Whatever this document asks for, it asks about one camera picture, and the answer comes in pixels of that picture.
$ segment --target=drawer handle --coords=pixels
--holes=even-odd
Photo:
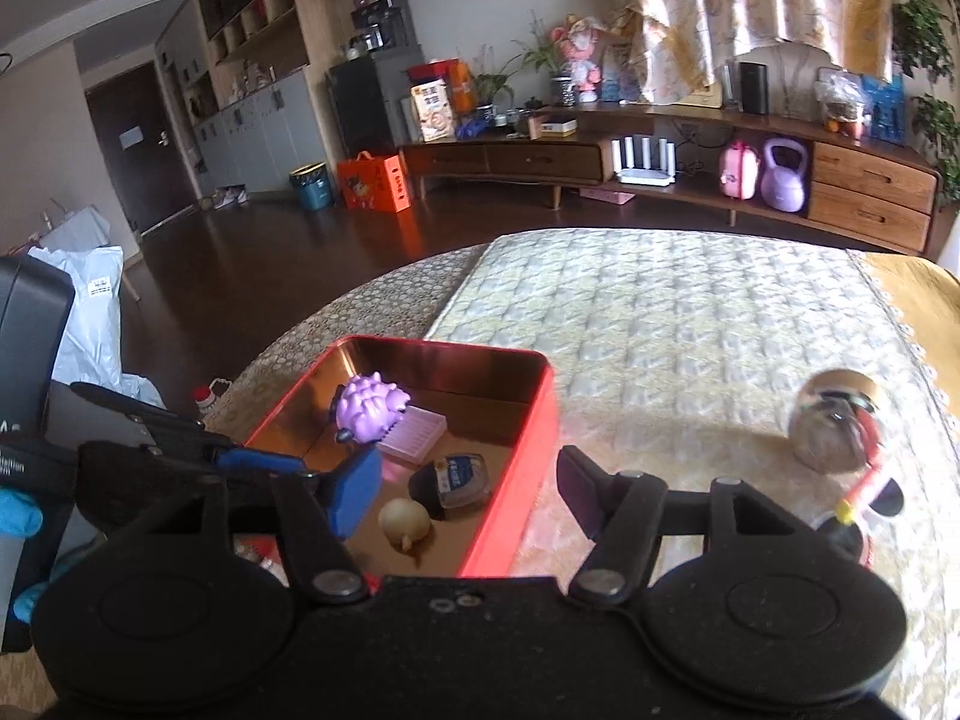
[[[887,220],[886,217],[882,217],[880,214],[871,214],[869,211],[864,211],[862,208],[857,209],[856,215],[869,221],[875,221],[877,224],[886,223]]]
[[[867,173],[867,175],[872,175],[874,178],[879,178],[885,184],[892,184],[894,182],[893,178],[881,172],[873,172],[872,170],[864,170],[864,172]]]

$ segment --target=orange gift box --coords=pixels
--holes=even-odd
[[[397,213],[410,207],[410,193],[400,156],[374,157],[361,151],[337,165],[347,208]]]
[[[355,373],[378,371],[442,413],[448,430],[428,461],[448,453],[482,455],[491,496],[479,509],[434,521],[421,550],[403,554],[380,531],[380,508],[407,497],[416,466],[383,461],[383,482],[357,532],[344,545],[368,577],[502,577],[510,573],[527,518],[558,449],[554,374],[538,352],[406,338],[346,336],[331,343],[247,440],[247,446],[304,458],[309,469],[333,470],[347,456],[329,427],[337,386]],[[275,550],[261,555],[279,560]]]

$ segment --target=quilted mattress cover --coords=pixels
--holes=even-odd
[[[888,461],[907,504],[874,531],[875,571],[909,616],[884,697],[918,720],[960,713],[954,420],[863,255],[715,233],[522,233],[491,245],[427,338],[544,353],[562,442],[608,471],[642,470],[681,490],[739,477],[807,522],[853,477],[793,459],[785,429],[796,392],[829,367],[880,382]],[[661,570],[699,548],[668,543]],[[515,574],[566,583],[588,550],[546,479]]]

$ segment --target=teal trash can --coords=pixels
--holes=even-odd
[[[298,167],[290,173],[290,185],[296,190],[296,196],[305,211],[319,211],[333,205],[326,162]]]

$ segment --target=purple toy hedgehog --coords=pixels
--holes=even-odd
[[[379,373],[354,376],[334,396],[338,442],[378,442],[403,418],[409,402],[406,392],[386,384]]]

